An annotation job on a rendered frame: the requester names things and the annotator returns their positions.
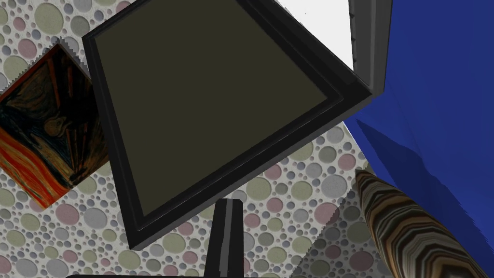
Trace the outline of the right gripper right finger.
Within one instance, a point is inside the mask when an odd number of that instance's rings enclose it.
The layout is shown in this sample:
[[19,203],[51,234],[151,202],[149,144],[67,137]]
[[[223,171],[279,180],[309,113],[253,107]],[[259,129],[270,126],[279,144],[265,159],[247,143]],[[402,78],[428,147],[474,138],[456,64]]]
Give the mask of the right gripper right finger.
[[226,199],[223,242],[221,247],[221,276],[244,277],[243,203]]

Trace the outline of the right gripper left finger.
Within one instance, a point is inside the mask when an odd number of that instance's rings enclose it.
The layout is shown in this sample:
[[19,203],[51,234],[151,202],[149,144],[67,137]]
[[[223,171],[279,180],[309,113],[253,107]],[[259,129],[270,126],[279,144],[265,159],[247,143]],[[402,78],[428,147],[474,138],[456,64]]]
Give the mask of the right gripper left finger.
[[215,203],[204,277],[227,277],[227,199]]

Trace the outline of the black framed dark screen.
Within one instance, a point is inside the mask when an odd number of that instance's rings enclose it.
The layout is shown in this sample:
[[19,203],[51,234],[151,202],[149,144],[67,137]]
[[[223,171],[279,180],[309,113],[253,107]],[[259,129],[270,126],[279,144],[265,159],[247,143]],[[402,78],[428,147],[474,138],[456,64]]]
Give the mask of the black framed dark screen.
[[135,0],[82,41],[131,250],[372,97],[276,0]]

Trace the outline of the brown striped rounded furniture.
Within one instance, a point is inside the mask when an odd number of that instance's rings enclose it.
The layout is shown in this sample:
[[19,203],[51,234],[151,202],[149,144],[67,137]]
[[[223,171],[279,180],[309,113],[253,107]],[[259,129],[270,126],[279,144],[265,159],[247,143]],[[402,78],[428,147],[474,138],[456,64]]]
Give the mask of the brown striped rounded furniture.
[[365,170],[356,171],[356,189],[394,278],[488,278],[454,235],[404,192]]

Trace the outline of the orange and black wall painting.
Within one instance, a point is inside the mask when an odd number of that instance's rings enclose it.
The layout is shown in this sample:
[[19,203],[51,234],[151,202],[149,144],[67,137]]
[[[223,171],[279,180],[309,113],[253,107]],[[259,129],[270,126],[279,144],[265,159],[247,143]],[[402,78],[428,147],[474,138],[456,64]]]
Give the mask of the orange and black wall painting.
[[0,96],[0,168],[45,209],[108,160],[90,77],[57,43]]

